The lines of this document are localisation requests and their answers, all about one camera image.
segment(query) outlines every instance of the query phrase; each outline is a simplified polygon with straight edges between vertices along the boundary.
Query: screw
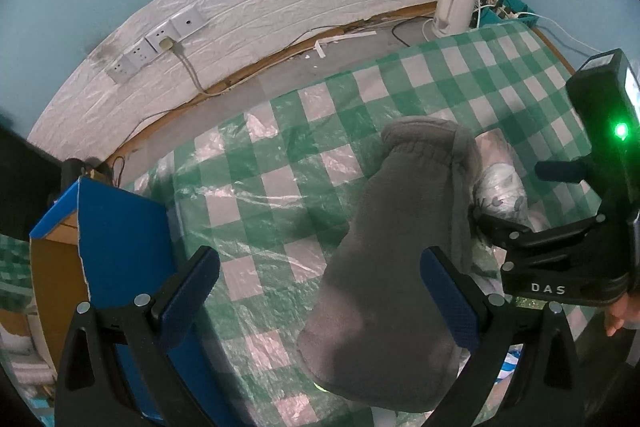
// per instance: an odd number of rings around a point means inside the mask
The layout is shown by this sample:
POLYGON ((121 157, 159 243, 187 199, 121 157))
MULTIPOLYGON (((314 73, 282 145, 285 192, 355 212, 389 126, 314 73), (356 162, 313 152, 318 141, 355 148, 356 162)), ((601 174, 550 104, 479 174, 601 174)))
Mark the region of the screw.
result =
POLYGON ((141 293, 140 295, 137 295, 135 299, 133 299, 133 304, 135 304, 139 308, 142 308, 142 306, 146 306, 147 304, 149 304, 149 302, 151 302, 151 296, 148 293, 141 293))
POLYGON ((489 295, 489 302, 494 306, 502 306, 504 304, 504 297, 497 293, 492 293, 489 295))
POLYGON ((83 313, 86 313, 87 311, 89 311, 90 307, 91 307, 91 304, 89 304, 87 301, 83 301, 80 304, 78 304, 76 311, 82 315, 83 313))
POLYGON ((556 301, 549 302, 549 309, 553 311, 555 314, 562 313, 562 306, 560 303, 556 301))

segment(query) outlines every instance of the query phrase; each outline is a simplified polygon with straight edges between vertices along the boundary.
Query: green checkered tablecloth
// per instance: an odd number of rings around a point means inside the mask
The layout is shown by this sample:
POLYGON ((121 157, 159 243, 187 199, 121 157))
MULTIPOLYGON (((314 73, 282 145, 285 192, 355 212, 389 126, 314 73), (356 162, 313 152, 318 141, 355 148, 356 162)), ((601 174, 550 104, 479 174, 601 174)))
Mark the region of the green checkered tablecloth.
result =
MULTIPOLYGON (((532 174, 589 144, 564 92, 568 72, 521 23, 426 42, 284 94, 178 147, 129 187, 164 203, 178 256, 213 245, 222 276, 201 328, 226 395, 248 424, 370 427, 372 410, 325 393, 294 343, 322 272, 380 167, 382 128, 428 114, 476 134, 500 127, 532 208, 551 225, 593 215, 587 186, 532 174)), ((497 273, 495 259, 478 270, 497 273)), ((593 311, 566 307, 577 335, 593 311)), ((397 425, 425 415, 398 413, 397 425)))
POLYGON ((0 234, 0 309, 24 311, 32 298, 29 243, 0 234))

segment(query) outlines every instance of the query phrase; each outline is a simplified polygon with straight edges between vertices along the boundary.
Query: cardboard box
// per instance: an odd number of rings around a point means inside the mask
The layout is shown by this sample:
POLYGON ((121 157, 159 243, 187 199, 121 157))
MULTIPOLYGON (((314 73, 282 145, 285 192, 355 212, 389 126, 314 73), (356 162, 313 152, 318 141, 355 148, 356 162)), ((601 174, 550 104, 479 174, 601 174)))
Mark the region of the cardboard box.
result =
MULTIPOLYGON (((164 206, 80 178, 31 231, 33 290, 55 367, 81 301, 98 309, 124 306, 141 293, 153 295, 175 271, 164 206)), ((116 352, 139 409, 161 419, 129 348, 116 352)), ((235 426, 193 327, 167 355, 212 420, 235 426)))

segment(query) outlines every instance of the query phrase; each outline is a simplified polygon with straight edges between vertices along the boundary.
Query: green led light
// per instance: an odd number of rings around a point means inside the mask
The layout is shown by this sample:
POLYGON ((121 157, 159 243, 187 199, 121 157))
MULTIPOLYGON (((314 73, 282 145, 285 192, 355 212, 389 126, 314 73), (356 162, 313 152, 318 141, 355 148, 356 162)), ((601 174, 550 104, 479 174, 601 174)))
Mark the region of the green led light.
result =
POLYGON ((629 136, 629 127, 626 126, 626 123, 619 123, 616 126, 615 133, 618 138, 624 141, 629 136))

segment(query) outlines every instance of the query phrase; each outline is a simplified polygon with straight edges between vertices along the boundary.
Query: wall socket panel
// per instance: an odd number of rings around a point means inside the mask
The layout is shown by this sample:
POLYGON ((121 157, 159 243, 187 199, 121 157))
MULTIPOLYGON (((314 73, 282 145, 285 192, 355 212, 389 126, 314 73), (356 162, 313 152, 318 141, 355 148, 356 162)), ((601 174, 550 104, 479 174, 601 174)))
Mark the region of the wall socket panel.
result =
POLYGON ((151 62, 154 58, 158 57, 158 52, 149 44, 146 39, 141 39, 124 54, 129 59, 131 64, 141 68, 145 64, 151 62))
POLYGON ((138 73, 140 68, 133 64, 124 55, 107 67, 107 74, 116 84, 124 84, 134 74, 138 73))
POLYGON ((206 23, 195 6, 189 6, 184 10, 181 10, 169 20, 174 25, 174 28, 178 33, 180 33, 181 39, 188 37, 194 31, 199 30, 206 23))
POLYGON ((180 33, 178 33, 178 30, 175 29, 171 21, 164 21, 161 25, 159 25, 151 33, 149 33, 149 35, 146 36, 146 40, 158 53, 162 53, 160 42, 167 37, 171 37, 176 42, 178 42, 181 38, 180 33))
POLYGON ((164 21, 150 32, 146 38, 140 39, 133 47, 113 62, 106 73, 116 84, 124 84, 134 74, 163 53, 160 42, 166 37, 171 37, 175 42, 180 42, 193 32, 206 24, 198 9, 191 5, 164 21))

